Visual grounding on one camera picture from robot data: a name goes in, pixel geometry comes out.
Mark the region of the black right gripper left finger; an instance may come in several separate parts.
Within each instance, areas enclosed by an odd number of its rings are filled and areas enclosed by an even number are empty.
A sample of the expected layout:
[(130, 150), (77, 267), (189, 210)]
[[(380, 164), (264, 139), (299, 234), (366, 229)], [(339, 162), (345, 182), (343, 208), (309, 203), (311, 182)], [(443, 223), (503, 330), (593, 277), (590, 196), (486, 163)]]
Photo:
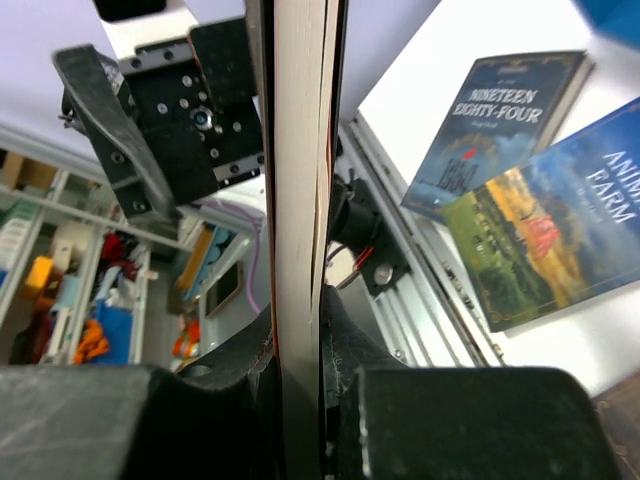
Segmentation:
[(178, 373), (5, 366), (5, 479), (275, 479), (271, 318)]

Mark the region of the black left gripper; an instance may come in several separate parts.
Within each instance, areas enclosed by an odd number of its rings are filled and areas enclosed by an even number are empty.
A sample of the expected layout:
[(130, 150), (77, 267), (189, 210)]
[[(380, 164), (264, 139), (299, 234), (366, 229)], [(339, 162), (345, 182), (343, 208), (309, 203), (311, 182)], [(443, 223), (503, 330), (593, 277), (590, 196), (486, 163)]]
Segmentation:
[(176, 204), (261, 174), (245, 18), (193, 27), (189, 43), (149, 45), (118, 63), (90, 44), (53, 53), (75, 117), (131, 223), (171, 222)]

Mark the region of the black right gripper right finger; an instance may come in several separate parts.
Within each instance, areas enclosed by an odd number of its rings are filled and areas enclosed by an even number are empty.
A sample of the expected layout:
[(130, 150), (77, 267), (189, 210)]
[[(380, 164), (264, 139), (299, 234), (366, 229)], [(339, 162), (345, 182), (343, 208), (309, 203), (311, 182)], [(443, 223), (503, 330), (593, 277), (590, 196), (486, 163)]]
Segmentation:
[(616, 479), (591, 400), (548, 367), (403, 364), (323, 292), (323, 472), (335, 479)]

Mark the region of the Three Days to See book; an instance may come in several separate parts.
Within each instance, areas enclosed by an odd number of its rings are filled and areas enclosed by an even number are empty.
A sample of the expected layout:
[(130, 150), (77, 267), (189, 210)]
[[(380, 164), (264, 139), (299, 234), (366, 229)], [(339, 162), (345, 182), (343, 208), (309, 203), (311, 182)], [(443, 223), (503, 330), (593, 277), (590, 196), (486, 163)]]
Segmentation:
[(272, 338), (284, 476), (321, 473), (320, 311), (339, 114), (344, 1), (261, 1)]

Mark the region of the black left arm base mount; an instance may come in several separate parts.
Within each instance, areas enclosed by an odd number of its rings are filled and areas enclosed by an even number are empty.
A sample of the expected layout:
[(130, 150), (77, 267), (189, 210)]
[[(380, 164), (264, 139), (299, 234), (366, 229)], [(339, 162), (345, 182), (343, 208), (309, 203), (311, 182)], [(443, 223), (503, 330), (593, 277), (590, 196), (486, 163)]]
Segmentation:
[(373, 297), (394, 287), (411, 270), (406, 254), (362, 179), (346, 182), (338, 174), (333, 175), (328, 239), (352, 253), (355, 270)]

